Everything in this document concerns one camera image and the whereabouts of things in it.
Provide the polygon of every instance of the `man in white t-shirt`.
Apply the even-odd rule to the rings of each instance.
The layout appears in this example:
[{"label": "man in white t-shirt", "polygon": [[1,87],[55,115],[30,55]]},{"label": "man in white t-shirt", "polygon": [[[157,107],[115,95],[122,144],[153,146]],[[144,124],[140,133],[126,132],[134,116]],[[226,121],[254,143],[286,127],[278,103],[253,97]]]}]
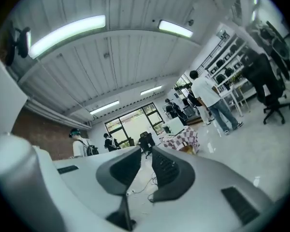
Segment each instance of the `man in white t-shirt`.
[{"label": "man in white t-shirt", "polygon": [[86,157],[86,150],[89,145],[91,145],[88,138],[82,138],[79,129],[72,129],[69,137],[72,137],[75,141],[73,142],[73,154],[74,158]]},{"label": "man in white t-shirt", "polygon": [[231,122],[233,130],[243,125],[242,122],[237,122],[236,118],[231,114],[230,110],[219,96],[215,83],[212,80],[205,77],[199,77],[197,71],[191,71],[189,76],[194,80],[191,86],[194,97],[197,98],[203,106],[208,107],[226,135],[229,134],[229,127],[221,119],[219,112]]}]

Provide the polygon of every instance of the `blue jeans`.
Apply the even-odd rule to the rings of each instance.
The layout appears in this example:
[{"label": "blue jeans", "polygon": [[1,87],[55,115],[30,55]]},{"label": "blue jeans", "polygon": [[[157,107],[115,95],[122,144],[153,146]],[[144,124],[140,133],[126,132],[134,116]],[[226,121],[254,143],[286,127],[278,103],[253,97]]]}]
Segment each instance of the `blue jeans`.
[{"label": "blue jeans", "polygon": [[220,127],[223,129],[223,131],[226,131],[229,129],[229,127],[226,125],[226,123],[222,120],[220,117],[219,112],[221,112],[232,124],[232,128],[237,128],[237,120],[233,117],[230,110],[226,106],[226,104],[223,102],[222,99],[220,99],[218,102],[216,102],[214,105],[209,106],[208,109],[211,111],[212,115],[220,125]]}]

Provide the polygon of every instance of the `table leg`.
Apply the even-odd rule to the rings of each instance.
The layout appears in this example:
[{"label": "table leg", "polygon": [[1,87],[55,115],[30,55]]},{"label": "table leg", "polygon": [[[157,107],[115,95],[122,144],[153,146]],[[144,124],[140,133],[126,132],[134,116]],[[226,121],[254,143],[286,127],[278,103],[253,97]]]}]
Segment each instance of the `table leg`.
[{"label": "table leg", "polygon": [[232,96],[232,98],[233,98],[233,100],[234,100],[234,102],[235,102],[235,106],[236,106],[236,108],[237,108],[237,110],[238,110],[238,113],[240,114],[240,117],[243,117],[242,110],[241,110],[241,108],[240,108],[240,106],[239,106],[239,104],[238,104],[238,102],[237,102],[237,100],[236,100],[236,98],[235,98],[233,92],[231,92],[231,96]]}]

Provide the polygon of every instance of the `person wearing backpack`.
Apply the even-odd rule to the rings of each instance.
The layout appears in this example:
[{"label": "person wearing backpack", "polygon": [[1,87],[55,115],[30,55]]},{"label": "person wearing backpack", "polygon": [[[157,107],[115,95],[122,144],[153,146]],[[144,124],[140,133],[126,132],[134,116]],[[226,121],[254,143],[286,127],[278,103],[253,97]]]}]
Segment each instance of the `person wearing backpack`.
[{"label": "person wearing backpack", "polygon": [[69,134],[69,137],[74,139],[73,142],[73,154],[74,158],[77,157],[88,157],[97,155],[97,151],[94,145],[91,144],[88,138],[82,138],[81,132],[79,129],[73,128]]},{"label": "person wearing backpack", "polygon": [[103,137],[105,138],[104,148],[107,148],[109,152],[120,149],[119,144],[115,138],[107,133],[105,133]]}]

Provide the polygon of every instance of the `black cap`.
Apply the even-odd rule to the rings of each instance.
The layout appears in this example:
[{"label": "black cap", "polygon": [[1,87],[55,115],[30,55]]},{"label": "black cap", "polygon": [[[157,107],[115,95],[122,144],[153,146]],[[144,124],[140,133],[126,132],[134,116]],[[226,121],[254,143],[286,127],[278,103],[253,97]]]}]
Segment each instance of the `black cap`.
[{"label": "black cap", "polygon": [[73,133],[73,135],[80,135],[80,134],[81,134],[80,130],[77,129],[77,128],[73,128],[73,129],[70,131],[69,137],[72,137],[72,133]]}]

